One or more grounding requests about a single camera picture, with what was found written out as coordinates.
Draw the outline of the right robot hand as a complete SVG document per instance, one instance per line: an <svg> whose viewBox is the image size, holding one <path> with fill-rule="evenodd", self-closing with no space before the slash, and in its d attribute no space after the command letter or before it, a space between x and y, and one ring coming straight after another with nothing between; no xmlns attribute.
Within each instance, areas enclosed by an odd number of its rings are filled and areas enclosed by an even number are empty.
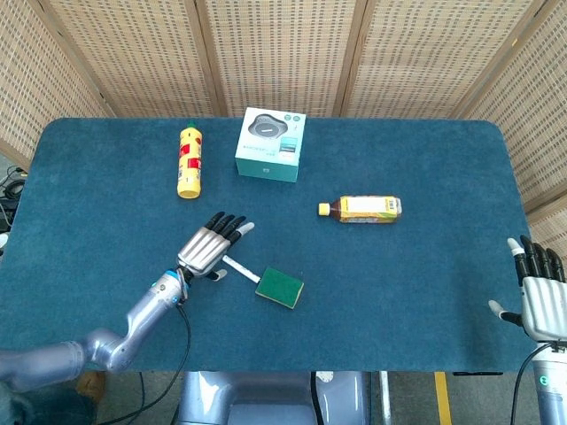
<svg viewBox="0 0 567 425"><path fill-rule="evenodd" d="M521 235L509 238L522 303L520 313L490 300L489 308L500 320L522 328L537 343L566 340L566 272L552 249Z"/></svg>

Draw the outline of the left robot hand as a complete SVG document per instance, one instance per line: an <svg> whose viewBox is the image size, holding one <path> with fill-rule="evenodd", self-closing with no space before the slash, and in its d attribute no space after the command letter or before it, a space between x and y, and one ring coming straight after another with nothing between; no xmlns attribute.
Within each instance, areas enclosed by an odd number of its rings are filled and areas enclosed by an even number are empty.
<svg viewBox="0 0 567 425"><path fill-rule="evenodd" d="M245 216L216 213L178 253L176 273L180 280L189 283L193 278L206 278L218 282L227 272L224 269L214 271L215 265L253 228L254 223L247 221Z"/></svg>

